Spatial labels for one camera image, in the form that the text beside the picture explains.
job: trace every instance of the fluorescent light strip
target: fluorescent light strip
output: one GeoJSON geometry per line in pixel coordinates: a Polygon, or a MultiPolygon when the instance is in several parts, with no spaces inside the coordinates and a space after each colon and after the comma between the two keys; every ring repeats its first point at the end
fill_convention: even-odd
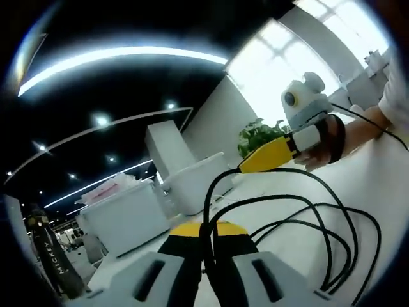
{"type": "Polygon", "coordinates": [[[39,74],[32,77],[26,83],[24,83],[19,91],[19,96],[23,95],[27,90],[35,86],[36,84],[48,79],[52,75],[63,72],[86,63],[98,61],[100,59],[113,58],[115,56],[132,56],[136,54],[158,54],[167,56],[183,56],[186,58],[203,59],[205,61],[211,61],[221,65],[225,65],[227,60],[219,56],[213,56],[202,52],[190,51],[185,49],[167,48],[167,47],[118,47],[110,49],[102,49],[97,51],[87,52],[79,56],[61,61],[39,74]]]}
{"type": "MultiPolygon", "coordinates": [[[[138,168],[139,166],[145,165],[146,163],[150,163],[150,162],[152,162],[152,160],[148,160],[148,161],[145,161],[145,162],[136,164],[136,165],[134,165],[134,166],[131,166],[130,168],[127,168],[127,169],[124,169],[124,170],[122,170],[122,171],[119,171],[118,173],[124,173],[124,172],[126,172],[126,171],[130,171],[131,169],[138,168]]],[[[118,174],[118,173],[114,173],[114,174],[112,174],[112,175],[109,175],[108,177],[105,177],[105,178],[103,178],[103,179],[101,179],[101,180],[98,180],[98,181],[96,181],[96,182],[93,182],[92,184],[89,184],[89,185],[87,185],[86,187],[82,187],[82,188],[80,188],[79,190],[74,191],[73,193],[67,194],[66,196],[63,196],[63,197],[61,197],[61,198],[59,198],[59,199],[57,199],[57,200],[54,200],[52,203],[49,203],[48,205],[46,205],[44,208],[48,208],[49,206],[55,205],[57,202],[59,202],[59,201],[61,201],[61,200],[64,200],[64,199],[67,198],[67,197],[70,197],[70,196],[72,196],[72,195],[75,195],[75,194],[77,194],[77,193],[79,193],[79,192],[81,192],[81,191],[83,191],[83,190],[85,190],[85,189],[87,189],[87,188],[89,188],[89,187],[92,187],[93,185],[99,184],[99,183],[101,183],[101,182],[103,182],[103,181],[105,181],[105,180],[107,180],[107,179],[110,179],[111,177],[115,176],[115,175],[118,174]]]]}
{"type": "Polygon", "coordinates": [[[154,176],[151,176],[151,177],[145,178],[144,180],[141,180],[141,182],[144,182],[145,180],[152,179],[153,177],[154,177],[154,176]]]}
{"type": "Polygon", "coordinates": [[[81,207],[80,209],[71,211],[70,213],[67,213],[67,215],[69,216],[70,214],[76,213],[77,211],[80,211],[81,209],[83,209],[83,208],[85,208],[85,207],[88,207],[88,205],[85,205],[85,206],[81,207]]]}

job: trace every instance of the white container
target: white container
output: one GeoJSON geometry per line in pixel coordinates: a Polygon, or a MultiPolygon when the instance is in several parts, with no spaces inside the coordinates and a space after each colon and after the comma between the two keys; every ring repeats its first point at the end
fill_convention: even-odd
{"type": "MultiPolygon", "coordinates": [[[[219,152],[167,177],[161,187],[169,191],[179,213],[193,216],[203,210],[210,184],[227,170],[224,153],[219,152]]],[[[227,176],[216,185],[213,195],[223,195],[232,188],[231,176],[227,176]]]]}
{"type": "Polygon", "coordinates": [[[113,256],[137,248],[170,228],[152,180],[90,205],[80,215],[113,256]]]}

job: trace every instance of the black cable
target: black cable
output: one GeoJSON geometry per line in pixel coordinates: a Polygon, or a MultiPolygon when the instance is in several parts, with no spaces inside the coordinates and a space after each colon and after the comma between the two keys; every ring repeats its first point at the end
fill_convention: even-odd
{"type": "Polygon", "coordinates": [[[228,171],[224,171],[219,176],[217,176],[213,182],[210,184],[209,189],[206,193],[206,198],[204,199],[203,205],[203,223],[200,227],[199,231],[199,238],[202,243],[203,247],[203,262],[206,268],[206,273],[209,279],[210,284],[212,285],[213,289],[217,292],[217,278],[215,274],[215,263],[213,261],[213,248],[212,248],[212,240],[210,238],[211,231],[209,228],[209,215],[210,215],[210,202],[212,200],[212,194],[216,187],[216,185],[226,176],[232,174],[239,174],[241,173],[239,168],[229,169],[228,171]]]}
{"type": "Polygon", "coordinates": [[[319,182],[329,193],[330,195],[333,197],[333,199],[336,201],[336,203],[338,204],[340,210],[343,212],[344,217],[348,223],[348,226],[351,229],[352,232],[352,240],[353,240],[353,258],[352,258],[352,263],[351,263],[351,267],[349,269],[349,271],[341,278],[340,282],[338,285],[336,285],[336,290],[338,290],[338,288],[351,276],[357,261],[358,261],[358,235],[357,235],[357,231],[353,225],[352,219],[350,217],[350,215],[348,214],[348,211],[345,209],[345,206],[343,205],[342,201],[338,198],[338,196],[335,194],[335,192],[330,188],[330,186],[324,182],[320,177],[317,177],[316,175],[313,175],[311,173],[308,173],[307,171],[304,171],[302,169],[295,169],[295,168],[275,168],[275,169],[271,169],[270,171],[268,171],[269,173],[298,173],[298,174],[303,174],[305,176],[308,176],[312,179],[314,179],[315,181],[319,182]]]}
{"type": "MultiPolygon", "coordinates": [[[[247,205],[249,203],[255,203],[258,201],[263,201],[261,200],[263,198],[263,200],[283,200],[283,199],[292,199],[292,200],[300,200],[303,201],[304,203],[307,204],[307,208],[311,209],[314,212],[314,215],[317,218],[318,224],[322,229],[326,229],[325,225],[324,225],[324,221],[322,220],[320,213],[318,212],[318,210],[316,209],[316,207],[313,205],[313,203],[311,203],[307,198],[304,198],[302,196],[297,196],[297,195],[268,195],[268,196],[261,196],[259,198],[255,197],[255,198],[249,198],[247,200],[242,200],[242,201],[238,201],[236,203],[230,204],[229,206],[227,206],[224,209],[227,208],[231,208],[230,210],[233,210],[234,208],[240,207],[242,206],[242,204],[247,205]]],[[[212,226],[210,226],[210,231],[213,231],[213,242],[215,242],[216,238],[217,238],[217,228],[214,227],[212,228],[212,226]]],[[[324,236],[324,241],[325,241],[325,246],[327,247],[327,271],[325,273],[325,277],[324,277],[324,281],[322,283],[322,287],[325,287],[325,285],[330,281],[331,278],[331,272],[332,272],[332,247],[331,247],[331,242],[330,239],[328,237],[328,233],[327,232],[323,232],[323,236],[324,236]]]]}
{"type": "MultiPolygon", "coordinates": [[[[271,172],[288,172],[288,173],[301,173],[304,175],[307,175],[309,177],[312,177],[313,179],[317,180],[320,184],[322,184],[325,189],[332,195],[332,197],[335,199],[335,201],[338,203],[338,205],[343,208],[343,204],[341,202],[341,200],[339,200],[339,198],[335,195],[335,193],[333,192],[333,190],[331,190],[331,188],[324,182],[322,181],[319,177],[312,175],[306,171],[302,171],[299,169],[291,169],[291,168],[277,168],[277,169],[273,169],[271,170],[271,172]]],[[[213,277],[216,276],[216,274],[214,274],[215,272],[215,263],[213,260],[213,248],[212,248],[212,240],[211,240],[211,232],[214,229],[214,225],[211,225],[209,222],[209,212],[210,212],[210,200],[213,194],[213,190],[215,188],[215,186],[217,185],[217,183],[222,180],[224,177],[233,174],[233,173],[240,173],[240,169],[231,169],[229,171],[223,172],[222,174],[220,174],[218,177],[216,177],[216,179],[210,184],[209,190],[206,194],[206,199],[204,202],[204,209],[203,209],[203,224],[201,226],[201,231],[200,231],[200,238],[202,240],[202,244],[203,244],[203,261],[204,261],[204,265],[206,267],[206,271],[208,273],[208,277],[210,280],[210,283],[212,285],[214,285],[213,287],[216,287],[215,285],[217,284],[217,280],[214,279],[213,277]]],[[[263,200],[272,200],[272,199],[295,199],[294,196],[282,196],[282,198],[269,198],[269,196],[264,196],[265,198],[261,197],[261,198],[253,198],[250,200],[250,202],[255,202],[255,201],[263,201],[263,200]]],[[[301,198],[299,196],[297,196],[299,200],[305,201],[307,204],[311,203],[309,202],[307,199],[305,198],[301,198]]],[[[353,269],[355,268],[355,265],[357,263],[357,258],[358,258],[358,238],[357,238],[357,234],[355,231],[355,228],[353,226],[352,220],[349,217],[347,211],[344,209],[341,209],[345,215],[345,218],[351,228],[352,231],[352,236],[353,236],[353,241],[354,241],[354,255],[353,255],[353,260],[351,263],[351,267],[350,270],[348,271],[347,274],[345,274],[343,276],[344,280],[347,280],[350,276],[350,274],[352,273],[353,269]]]]}
{"type": "MultiPolygon", "coordinates": [[[[317,203],[317,204],[314,204],[314,206],[315,206],[315,207],[326,206],[326,207],[330,207],[330,208],[340,209],[338,206],[333,205],[333,204],[329,204],[329,203],[317,203]]],[[[291,218],[293,218],[293,217],[295,217],[295,216],[297,216],[297,215],[299,215],[299,214],[301,214],[301,213],[303,213],[304,211],[309,210],[309,209],[310,209],[309,207],[305,207],[305,208],[303,208],[303,209],[301,209],[301,210],[295,212],[294,214],[290,215],[290,216],[287,217],[285,220],[291,219],[291,218]]],[[[372,276],[372,273],[373,273],[373,271],[374,271],[376,262],[378,261],[378,256],[379,256],[379,252],[380,252],[380,248],[381,248],[381,244],[382,244],[382,231],[381,231],[381,228],[380,228],[379,223],[377,222],[377,220],[376,220],[371,214],[369,214],[369,213],[367,213],[367,212],[365,212],[365,211],[363,211],[363,210],[359,210],[359,209],[355,209],[355,208],[346,207],[345,209],[346,209],[347,211],[351,211],[351,212],[354,212],[354,213],[357,213],[357,214],[361,214],[361,215],[365,216],[366,218],[368,218],[368,219],[374,224],[374,226],[375,226],[375,228],[376,228],[377,235],[378,235],[378,239],[377,239],[377,242],[376,242],[376,251],[375,251],[375,254],[374,254],[374,257],[373,257],[372,264],[371,264],[371,266],[370,266],[370,268],[369,268],[369,270],[368,270],[368,274],[367,274],[367,276],[366,276],[366,278],[365,278],[365,280],[364,280],[364,282],[363,282],[363,284],[362,284],[362,286],[361,286],[361,288],[360,288],[360,290],[359,290],[359,292],[358,292],[356,298],[354,299],[354,301],[353,301],[353,303],[352,303],[352,305],[355,305],[355,304],[358,302],[358,300],[360,299],[360,297],[362,296],[362,293],[365,291],[365,288],[366,288],[367,284],[369,283],[369,280],[371,279],[371,276],[372,276]]],[[[260,233],[260,232],[262,232],[263,230],[265,230],[265,229],[267,229],[267,228],[273,226],[273,224],[275,224],[275,223],[271,223],[271,224],[265,225],[265,226],[263,226],[263,227],[257,229],[254,233],[252,233],[252,234],[250,235],[250,237],[253,238],[253,237],[256,236],[258,233],[260,233]]],[[[265,239],[266,236],[268,236],[269,234],[271,234],[274,230],[276,230],[276,229],[277,229],[278,227],[280,227],[281,225],[282,225],[282,224],[276,224],[273,228],[269,229],[267,232],[265,232],[265,233],[255,242],[255,244],[258,245],[263,239],[265,239]]],[[[328,285],[328,287],[332,287],[332,285],[334,285],[334,283],[338,281],[338,279],[341,277],[341,274],[342,274],[346,269],[348,269],[348,267],[344,265],[344,267],[343,267],[343,269],[341,270],[340,274],[338,274],[338,276],[336,276],[336,277],[330,282],[330,284],[328,285]]]]}
{"type": "Polygon", "coordinates": [[[302,225],[305,225],[305,226],[320,230],[321,232],[326,233],[327,235],[330,235],[331,237],[333,237],[335,240],[337,240],[339,243],[341,243],[341,245],[343,246],[343,248],[346,251],[345,264],[344,264],[343,269],[341,270],[341,272],[338,275],[341,277],[349,269],[350,264],[351,264],[351,258],[352,258],[351,249],[350,249],[348,243],[346,243],[346,241],[343,238],[341,238],[338,234],[336,234],[336,233],[334,233],[334,232],[332,232],[332,231],[330,231],[330,230],[328,230],[326,228],[322,228],[320,226],[317,226],[315,224],[308,223],[308,222],[305,222],[305,221],[300,221],[300,220],[297,220],[297,219],[290,219],[288,217],[286,219],[282,220],[282,221],[276,221],[276,222],[270,223],[270,224],[268,224],[266,226],[267,227],[274,226],[273,229],[276,229],[278,226],[282,226],[283,224],[286,224],[286,223],[302,224],[302,225]]]}
{"type": "Polygon", "coordinates": [[[345,112],[348,112],[348,113],[350,113],[350,114],[353,114],[353,115],[355,115],[355,116],[358,116],[359,118],[365,120],[366,122],[368,122],[368,123],[374,125],[374,126],[377,127],[379,130],[381,130],[383,133],[386,133],[386,134],[392,136],[394,139],[396,139],[398,142],[400,142],[400,143],[403,145],[403,147],[404,147],[407,151],[409,151],[409,148],[407,147],[407,145],[405,144],[405,142],[402,141],[402,139],[401,139],[399,136],[397,136],[397,135],[395,135],[395,134],[393,134],[393,133],[391,133],[391,132],[385,130],[384,128],[382,128],[382,127],[379,126],[377,123],[375,123],[374,121],[370,120],[369,118],[366,118],[365,116],[362,116],[361,114],[358,114],[358,113],[356,113],[356,112],[354,112],[354,111],[351,111],[351,110],[349,110],[349,109],[347,109],[347,108],[345,108],[345,107],[341,107],[341,106],[339,106],[339,105],[337,105],[337,104],[332,104],[332,105],[333,105],[334,107],[337,107],[337,108],[339,108],[339,109],[345,111],[345,112]]]}
{"type": "MultiPolygon", "coordinates": [[[[351,228],[353,243],[354,243],[354,255],[353,255],[353,260],[351,262],[350,268],[348,269],[348,272],[346,272],[343,275],[341,275],[341,274],[339,275],[340,276],[338,278],[338,279],[340,279],[339,283],[331,290],[331,292],[334,293],[350,277],[351,273],[353,272],[353,270],[354,270],[354,268],[356,266],[358,253],[359,253],[357,233],[356,233],[355,227],[354,227],[354,225],[352,223],[352,220],[351,220],[351,218],[350,218],[350,216],[348,214],[348,211],[346,210],[346,208],[342,204],[341,200],[333,192],[333,190],[331,190],[331,188],[322,179],[320,179],[319,177],[317,177],[317,176],[315,176],[313,174],[310,174],[310,173],[308,173],[306,171],[302,171],[300,169],[291,169],[291,168],[277,168],[277,169],[270,170],[269,172],[301,173],[303,175],[307,175],[308,177],[311,177],[311,178],[315,179],[331,194],[331,196],[336,201],[337,206],[335,206],[335,205],[332,205],[332,206],[335,206],[337,208],[339,207],[339,209],[341,211],[343,211],[343,214],[344,214],[344,216],[345,216],[345,218],[346,218],[346,220],[348,222],[348,225],[351,228]]],[[[219,181],[221,181],[224,177],[226,177],[228,175],[231,175],[231,174],[235,174],[235,173],[241,173],[240,169],[238,169],[238,168],[237,169],[231,169],[229,171],[226,171],[226,172],[220,174],[211,183],[211,185],[209,187],[209,190],[208,190],[208,192],[206,194],[205,202],[204,202],[204,209],[203,209],[204,217],[203,217],[203,224],[202,224],[201,229],[200,229],[199,237],[200,237],[201,242],[203,244],[204,265],[206,267],[206,271],[208,273],[210,283],[212,284],[213,287],[217,284],[217,280],[214,279],[217,275],[214,274],[215,263],[214,263],[214,259],[213,259],[213,248],[212,248],[211,234],[212,234],[212,230],[215,229],[216,224],[217,224],[217,220],[215,218],[216,217],[219,218],[219,214],[221,214],[222,211],[224,209],[226,209],[226,208],[224,208],[220,212],[218,212],[215,215],[215,217],[211,221],[209,221],[210,200],[211,200],[211,197],[212,197],[212,194],[213,194],[213,190],[215,189],[215,186],[219,183],[219,181]]],[[[230,207],[230,210],[233,210],[234,208],[237,208],[238,204],[245,205],[245,204],[253,203],[253,202],[256,202],[256,201],[264,201],[264,200],[271,200],[271,199],[295,199],[295,197],[297,199],[301,200],[300,196],[291,196],[291,195],[284,195],[284,196],[282,195],[282,196],[279,196],[279,198],[277,198],[277,196],[271,196],[271,197],[262,196],[262,197],[259,197],[259,198],[252,198],[252,199],[249,199],[249,200],[239,201],[238,203],[234,203],[234,204],[230,205],[229,207],[230,207]]],[[[373,262],[373,264],[372,264],[372,266],[370,268],[370,274],[368,274],[368,276],[367,276],[367,278],[366,278],[366,280],[364,282],[364,286],[366,286],[367,283],[369,282],[369,279],[371,277],[371,273],[372,273],[372,271],[374,269],[375,264],[376,264],[376,261],[373,262]]],[[[359,292],[359,295],[357,296],[357,298],[355,299],[354,302],[356,302],[359,299],[359,297],[362,295],[362,293],[364,291],[364,288],[365,287],[361,288],[361,290],[359,292]]]]}
{"type": "MultiPolygon", "coordinates": [[[[318,207],[321,205],[329,205],[329,206],[335,206],[335,205],[331,205],[331,204],[327,204],[327,203],[318,203],[318,204],[314,204],[314,207],[318,207]]],[[[292,219],[293,217],[303,213],[306,210],[309,210],[309,207],[305,207],[297,212],[295,212],[294,214],[290,215],[289,217],[287,217],[284,221],[287,221],[289,219],[292,219]]],[[[270,223],[267,225],[264,225],[263,227],[257,229],[255,232],[253,232],[250,235],[250,238],[255,237],[258,233],[262,232],[263,230],[266,230],[267,228],[272,227],[271,229],[269,229],[267,232],[265,232],[259,239],[257,239],[257,241],[255,242],[255,245],[258,245],[262,240],[265,239],[265,237],[267,237],[268,235],[270,235],[274,230],[276,230],[277,228],[279,228],[282,224],[276,224],[274,223],[270,223]]],[[[351,249],[348,246],[348,250],[346,251],[347,254],[351,254],[351,249]]],[[[321,286],[320,290],[322,291],[327,291],[330,287],[332,287],[337,281],[339,281],[339,279],[344,276],[344,274],[350,269],[350,261],[349,262],[345,262],[345,264],[343,265],[343,268],[341,269],[341,271],[339,272],[339,274],[330,282],[328,282],[328,284],[321,286]]]]}

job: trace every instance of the white column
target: white column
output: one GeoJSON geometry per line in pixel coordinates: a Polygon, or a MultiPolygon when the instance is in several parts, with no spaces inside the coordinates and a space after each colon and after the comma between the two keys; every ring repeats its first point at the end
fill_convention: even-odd
{"type": "Polygon", "coordinates": [[[149,125],[146,129],[145,143],[163,180],[196,163],[172,120],[149,125]]]}

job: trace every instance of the white sleeve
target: white sleeve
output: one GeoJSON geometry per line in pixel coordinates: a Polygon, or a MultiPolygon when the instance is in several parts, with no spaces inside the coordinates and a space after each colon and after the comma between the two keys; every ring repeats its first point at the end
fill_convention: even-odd
{"type": "Polygon", "coordinates": [[[396,59],[391,59],[389,68],[389,81],[378,106],[395,127],[409,131],[408,85],[396,59]]]}

